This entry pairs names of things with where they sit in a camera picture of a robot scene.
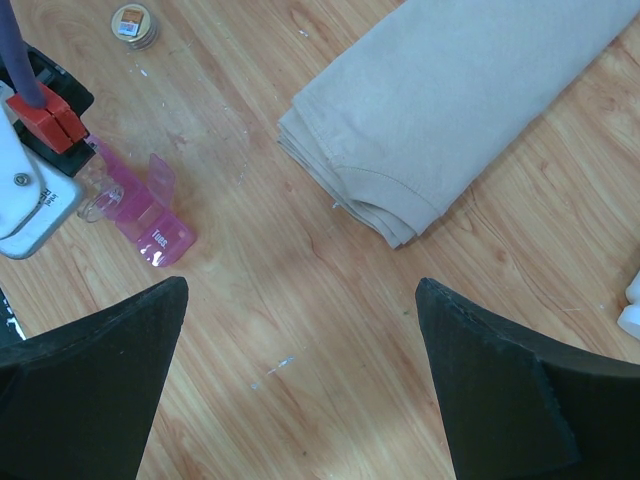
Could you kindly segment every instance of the purple cable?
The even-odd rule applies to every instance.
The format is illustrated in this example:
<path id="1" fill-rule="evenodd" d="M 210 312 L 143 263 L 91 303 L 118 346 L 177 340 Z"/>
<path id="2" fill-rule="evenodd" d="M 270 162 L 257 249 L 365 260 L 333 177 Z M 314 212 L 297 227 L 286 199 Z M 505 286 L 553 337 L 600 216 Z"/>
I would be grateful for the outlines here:
<path id="1" fill-rule="evenodd" d="M 27 46 L 9 0 L 0 0 L 0 56 L 25 103 L 33 108 L 44 108 L 47 100 L 29 63 Z"/>

